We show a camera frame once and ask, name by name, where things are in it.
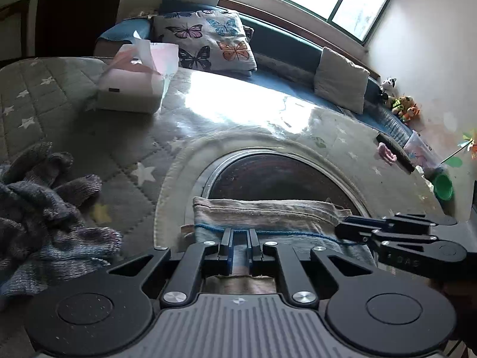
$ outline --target tissue box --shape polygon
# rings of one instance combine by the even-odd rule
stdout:
[[[175,44],[136,39],[123,45],[99,79],[96,108],[155,113],[178,64]]]

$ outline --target gray ribbed plate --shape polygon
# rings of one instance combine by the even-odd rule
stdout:
[[[111,358],[361,358],[335,340],[312,310],[277,294],[201,294],[165,310],[149,333]],[[442,358],[435,354],[433,358]]]

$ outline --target circular disc cover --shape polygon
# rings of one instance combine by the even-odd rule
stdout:
[[[73,279],[34,297],[25,329],[35,349],[90,357],[123,349],[149,326],[150,300],[123,276]]]
[[[412,357],[437,349],[454,330],[451,303],[424,284],[381,273],[346,280],[330,299],[326,319],[359,350]]]
[[[325,174],[306,163],[275,154],[250,155],[223,170],[209,199],[320,200],[332,202],[354,215],[359,212],[349,197]]]

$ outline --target butterfly pillow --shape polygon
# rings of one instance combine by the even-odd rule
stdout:
[[[179,46],[179,65],[203,71],[257,69],[244,27],[235,11],[176,12],[154,18],[159,41]]]

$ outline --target blue sofa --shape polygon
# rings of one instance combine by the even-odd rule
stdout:
[[[159,14],[170,12],[190,12],[197,10],[216,10],[203,4],[193,4],[178,0],[163,0]],[[259,86],[298,97],[319,106],[354,117],[381,132],[393,137],[401,146],[407,142],[412,131],[404,125],[389,109],[382,105],[378,83],[369,78],[364,95],[363,114],[355,114],[318,97],[313,92],[312,78],[320,63],[322,48],[287,30],[276,27],[251,16],[239,14],[242,23],[254,28],[250,46],[256,57],[258,70],[251,77],[239,74],[234,78]],[[133,33],[137,31],[142,38],[154,37],[152,20],[135,18],[124,20],[104,32],[97,40],[95,56],[114,56],[123,44],[134,41]],[[298,78],[290,78],[283,71],[298,72]]]

